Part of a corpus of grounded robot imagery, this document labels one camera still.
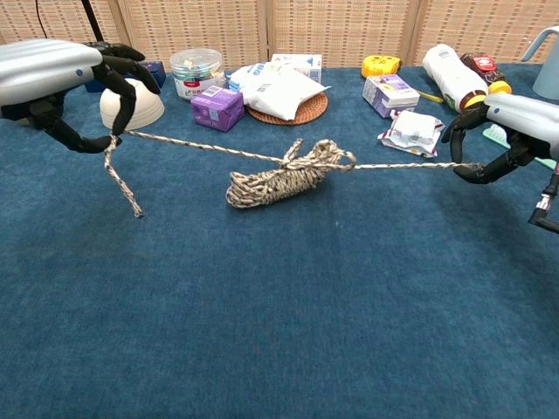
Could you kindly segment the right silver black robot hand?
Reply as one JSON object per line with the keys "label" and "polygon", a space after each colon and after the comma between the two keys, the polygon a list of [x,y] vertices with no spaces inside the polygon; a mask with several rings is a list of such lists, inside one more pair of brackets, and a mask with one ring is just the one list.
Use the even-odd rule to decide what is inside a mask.
{"label": "right silver black robot hand", "polygon": [[488,121],[505,130],[510,149],[486,165],[455,168],[463,180],[488,184],[534,158],[558,160],[558,106],[515,94],[491,93],[459,113],[445,130],[442,142],[450,144],[453,162],[462,162],[466,131]]}

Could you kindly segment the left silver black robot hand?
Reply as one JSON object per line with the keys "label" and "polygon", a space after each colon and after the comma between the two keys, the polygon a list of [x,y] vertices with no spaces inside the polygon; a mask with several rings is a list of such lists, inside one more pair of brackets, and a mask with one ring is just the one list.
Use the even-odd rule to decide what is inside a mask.
{"label": "left silver black robot hand", "polygon": [[133,74],[158,95],[160,87],[141,64],[143,53],[122,43],[72,42],[36,38],[1,46],[1,117],[29,121],[68,149],[86,154],[103,152],[109,136],[86,138],[63,121],[66,94],[97,80],[120,96],[111,134],[125,130],[135,110],[135,88],[125,80]]}

